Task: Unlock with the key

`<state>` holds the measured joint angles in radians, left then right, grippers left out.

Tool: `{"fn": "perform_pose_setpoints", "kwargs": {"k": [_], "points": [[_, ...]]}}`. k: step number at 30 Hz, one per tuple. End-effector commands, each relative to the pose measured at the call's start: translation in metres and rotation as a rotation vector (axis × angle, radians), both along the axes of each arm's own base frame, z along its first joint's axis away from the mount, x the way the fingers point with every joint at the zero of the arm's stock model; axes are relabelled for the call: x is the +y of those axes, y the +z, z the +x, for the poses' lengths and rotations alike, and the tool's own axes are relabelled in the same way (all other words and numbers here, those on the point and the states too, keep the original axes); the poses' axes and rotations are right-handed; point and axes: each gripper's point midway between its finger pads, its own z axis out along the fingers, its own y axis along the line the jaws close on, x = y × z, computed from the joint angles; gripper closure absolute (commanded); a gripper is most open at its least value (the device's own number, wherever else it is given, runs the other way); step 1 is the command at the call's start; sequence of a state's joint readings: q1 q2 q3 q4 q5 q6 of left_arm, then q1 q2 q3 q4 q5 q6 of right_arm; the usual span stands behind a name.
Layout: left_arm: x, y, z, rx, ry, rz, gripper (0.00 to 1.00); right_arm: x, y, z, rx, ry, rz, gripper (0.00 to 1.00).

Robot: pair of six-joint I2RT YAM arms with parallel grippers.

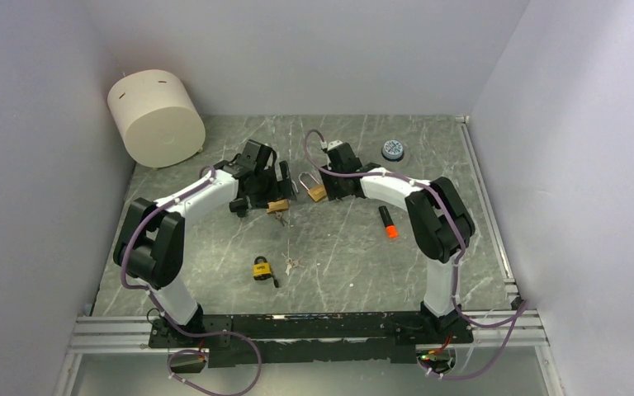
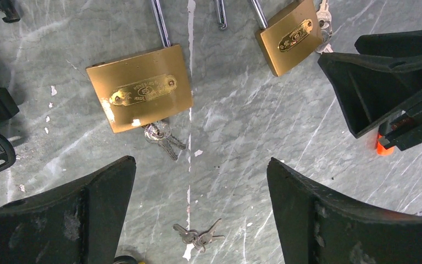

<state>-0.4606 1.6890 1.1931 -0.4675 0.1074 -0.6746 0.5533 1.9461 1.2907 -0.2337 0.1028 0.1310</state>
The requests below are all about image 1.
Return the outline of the small brass padlock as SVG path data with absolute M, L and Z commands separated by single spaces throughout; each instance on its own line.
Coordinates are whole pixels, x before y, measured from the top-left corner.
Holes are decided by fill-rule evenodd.
M 303 178 L 308 177 L 312 182 L 311 186 L 308 186 Z M 313 202 L 321 202 L 322 200 L 327 198 L 327 191 L 324 188 L 324 185 L 317 180 L 317 178 L 309 172 L 302 172 L 298 176 L 299 183 L 305 188 L 308 196 L 311 198 Z

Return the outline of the large brass padlock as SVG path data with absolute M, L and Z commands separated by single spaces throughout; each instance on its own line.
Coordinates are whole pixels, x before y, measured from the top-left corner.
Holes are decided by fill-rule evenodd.
M 268 202 L 266 212 L 270 215 L 289 210 L 289 202 L 296 200 L 298 194 L 296 184 L 293 181 L 288 182 L 284 186 L 280 186 L 279 190 L 280 197 Z

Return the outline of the small silver keys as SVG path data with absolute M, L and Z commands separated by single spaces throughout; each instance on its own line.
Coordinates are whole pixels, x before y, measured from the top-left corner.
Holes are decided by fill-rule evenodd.
M 276 212 L 273 214 L 274 218 L 281 224 L 281 226 L 286 226 L 287 222 L 284 219 L 283 213 L 282 212 Z

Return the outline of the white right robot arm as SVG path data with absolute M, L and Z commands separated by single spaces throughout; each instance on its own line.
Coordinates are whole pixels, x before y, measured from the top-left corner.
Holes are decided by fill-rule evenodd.
M 362 164 L 350 144 L 320 142 L 328 162 L 318 170 L 331 200 L 345 196 L 379 200 L 405 210 L 419 251 L 427 258 L 423 336 L 441 342 L 460 320 L 456 303 L 458 263 L 476 231 L 452 181 L 408 178 L 375 163 Z

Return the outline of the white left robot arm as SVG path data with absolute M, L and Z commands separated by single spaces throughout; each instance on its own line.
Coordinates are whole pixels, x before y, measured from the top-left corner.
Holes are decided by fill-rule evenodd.
M 122 286 L 147 294 L 180 345 L 196 345 L 203 311 L 180 275 L 187 230 L 221 206 L 244 217 L 295 197 L 289 163 L 274 148 L 248 140 L 240 153 L 202 168 L 198 180 L 180 191 L 129 204 L 113 252 Z

